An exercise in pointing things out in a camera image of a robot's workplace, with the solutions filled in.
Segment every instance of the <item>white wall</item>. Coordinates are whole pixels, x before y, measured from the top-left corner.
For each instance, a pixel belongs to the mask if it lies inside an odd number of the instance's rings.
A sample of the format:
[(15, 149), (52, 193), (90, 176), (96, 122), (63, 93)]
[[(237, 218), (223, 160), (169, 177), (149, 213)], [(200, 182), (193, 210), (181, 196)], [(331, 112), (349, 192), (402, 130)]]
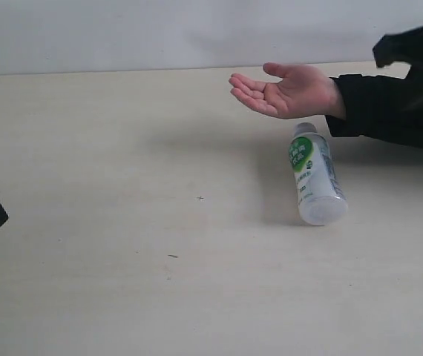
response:
[(423, 24), (422, 5), (421, 0), (0, 0), (0, 73), (371, 60), (371, 48), (384, 33)]

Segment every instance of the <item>plastic bottle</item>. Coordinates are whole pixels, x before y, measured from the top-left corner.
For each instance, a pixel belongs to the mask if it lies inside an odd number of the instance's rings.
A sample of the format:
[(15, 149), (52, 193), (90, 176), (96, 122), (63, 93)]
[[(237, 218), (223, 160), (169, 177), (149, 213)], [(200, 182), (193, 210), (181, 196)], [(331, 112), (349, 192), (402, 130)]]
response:
[(327, 225), (348, 210), (338, 184), (329, 145), (315, 126), (303, 122), (295, 127), (289, 159), (298, 187), (299, 214), (310, 225)]

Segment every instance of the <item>palm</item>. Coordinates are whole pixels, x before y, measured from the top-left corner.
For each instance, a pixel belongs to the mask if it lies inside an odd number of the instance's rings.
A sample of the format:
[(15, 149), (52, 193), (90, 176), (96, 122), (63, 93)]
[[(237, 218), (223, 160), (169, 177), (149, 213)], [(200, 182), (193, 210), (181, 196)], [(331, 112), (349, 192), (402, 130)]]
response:
[(259, 82), (233, 74), (232, 94), (248, 108), (282, 119), (296, 119), (323, 113), (333, 82), (319, 69), (307, 65), (264, 65), (266, 73), (278, 76), (278, 83)]

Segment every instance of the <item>black sleeve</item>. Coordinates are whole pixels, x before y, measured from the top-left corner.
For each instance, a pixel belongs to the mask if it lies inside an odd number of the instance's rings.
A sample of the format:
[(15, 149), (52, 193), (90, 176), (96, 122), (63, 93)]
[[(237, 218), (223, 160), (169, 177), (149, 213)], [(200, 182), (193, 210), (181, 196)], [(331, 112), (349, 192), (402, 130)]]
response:
[(423, 108), (400, 111), (396, 96), (403, 79), (388, 76), (344, 75), (334, 79), (344, 100), (345, 120), (327, 116), (334, 137), (367, 136), (423, 148)]

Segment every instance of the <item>human hand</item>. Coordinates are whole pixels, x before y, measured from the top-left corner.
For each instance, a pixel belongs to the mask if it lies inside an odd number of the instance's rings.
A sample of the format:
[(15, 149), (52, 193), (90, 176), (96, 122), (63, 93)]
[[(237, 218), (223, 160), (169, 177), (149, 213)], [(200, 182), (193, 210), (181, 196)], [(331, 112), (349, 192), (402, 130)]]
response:
[(332, 115), (345, 119), (345, 106), (334, 81), (309, 65), (266, 63), (264, 71), (282, 78), (278, 83), (260, 82), (232, 74), (232, 94), (253, 111), (280, 119)]

